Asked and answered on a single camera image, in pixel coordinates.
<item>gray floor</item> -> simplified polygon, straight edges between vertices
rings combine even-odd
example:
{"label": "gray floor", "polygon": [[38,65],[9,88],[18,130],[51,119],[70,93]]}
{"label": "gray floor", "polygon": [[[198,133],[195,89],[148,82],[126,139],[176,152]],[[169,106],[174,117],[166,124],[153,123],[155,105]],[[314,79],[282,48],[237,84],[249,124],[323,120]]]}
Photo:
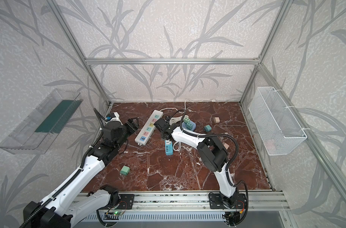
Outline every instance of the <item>gray floor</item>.
{"label": "gray floor", "polygon": [[[74,226],[75,228],[102,228],[99,222],[80,222]],[[113,228],[227,228],[223,222],[118,222]],[[238,226],[240,227],[260,227],[260,228],[284,228],[279,212],[277,211],[248,211],[244,221]]]}

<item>wall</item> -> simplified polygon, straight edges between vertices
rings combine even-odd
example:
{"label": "wall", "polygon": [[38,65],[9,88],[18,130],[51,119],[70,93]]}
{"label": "wall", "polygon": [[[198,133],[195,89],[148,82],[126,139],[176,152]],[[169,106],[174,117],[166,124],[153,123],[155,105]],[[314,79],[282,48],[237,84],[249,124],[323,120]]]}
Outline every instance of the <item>wall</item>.
{"label": "wall", "polygon": [[[255,58],[281,0],[59,1],[89,58]],[[238,101],[253,66],[94,66],[116,101]]]}
{"label": "wall", "polygon": [[84,101],[45,154],[0,149],[0,228],[19,227],[25,205],[75,169],[98,127],[93,107],[106,109],[45,2],[0,1],[0,142],[55,88]]}
{"label": "wall", "polygon": [[[292,4],[264,65],[346,176],[346,1]],[[346,227],[346,205],[306,143],[269,157],[244,101],[254,139],[276,190],[283,190],[299,227]]]}

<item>red marble tabletop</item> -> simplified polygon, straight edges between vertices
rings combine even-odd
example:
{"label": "red marble tabletop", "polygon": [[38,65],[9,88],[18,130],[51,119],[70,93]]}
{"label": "red marble tabletop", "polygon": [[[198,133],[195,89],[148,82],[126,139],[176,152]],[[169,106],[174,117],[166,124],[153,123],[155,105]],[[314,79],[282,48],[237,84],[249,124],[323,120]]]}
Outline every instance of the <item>red marble tabletop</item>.
{"label": "red marble tabletop", "polygon": [[[248,189],[270,189],[266,175],[259,161],[248,127],[237,102],[187,102],[187,115],[197,124],[195,132],[205,133],[203,127],[211,125],[210,133],[228,133],[239,144],[239,155],[231,164],[230,173],[235,182],[244,180]],[[112,112],[118,112],[125,123],[129,118],[139,117],[140,129],[154,109],[184,108],[184,103],[114,103]],[[171,115],[175,110],[164,110]],[[219,117],[220,123],[213,123],[212,117]],[[219,190],[213,172],[202,163],[198,151],[182,144],[180,152],[165,155],[165,144],[158,130],[155,130],[145,146],[135,142],[135,134],[129,137],[125,153],[117,155],[112,162],[99,172],[83,191],[97,191],[102,185],[111,185],[120,191],[154,190]],[[229,144],[229,158],[235,146],[230,139],[220,138]],[[123,166],[130,167],[127,176],[120,175]]]}

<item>transparent plastic bin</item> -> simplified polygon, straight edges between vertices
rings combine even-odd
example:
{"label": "transparent plastic bin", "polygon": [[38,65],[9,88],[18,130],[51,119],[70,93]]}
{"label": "transparent plastic bin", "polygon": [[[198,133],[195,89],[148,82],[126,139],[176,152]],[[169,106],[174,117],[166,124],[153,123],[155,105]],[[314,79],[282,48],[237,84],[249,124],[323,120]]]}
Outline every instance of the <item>transparent plastic bin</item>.
{"label": "transparent plastic bin", "polygon": [[83,100],[79,92],[54,89],[0,144],[12,154],[44,154]]}
{"label": "transparent plastic bin", "polygon": [[274,87],[258,87],[249,111],[269,155],[289,154],[307,139],[290,107]]}

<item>white mesh basket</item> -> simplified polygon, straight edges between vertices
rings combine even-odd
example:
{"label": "white mesh basket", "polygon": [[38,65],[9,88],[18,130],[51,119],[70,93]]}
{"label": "white mesh basket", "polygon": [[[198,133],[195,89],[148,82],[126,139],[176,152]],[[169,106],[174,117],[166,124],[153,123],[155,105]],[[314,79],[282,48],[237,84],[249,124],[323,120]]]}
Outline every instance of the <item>white mesh basket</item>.
{"label": "white mesh basket", "polygon": [[289,154],[307,138],[274,87],[258,87],[249,111],[269,155]]}

